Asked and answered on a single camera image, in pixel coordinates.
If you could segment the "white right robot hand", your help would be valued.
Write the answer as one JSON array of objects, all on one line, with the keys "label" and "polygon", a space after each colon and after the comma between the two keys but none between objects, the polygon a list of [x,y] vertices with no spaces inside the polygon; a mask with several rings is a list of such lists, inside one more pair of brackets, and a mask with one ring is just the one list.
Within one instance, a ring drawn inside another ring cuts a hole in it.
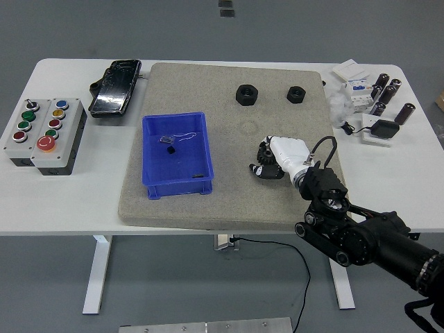
[{"label": "white right robot hand", "polygon": [[261,179],[278,180],[287,173],[296,187],[313,165],[312,154],[301,139],[267,136],[259,144],[258,164],[250,170]]}]

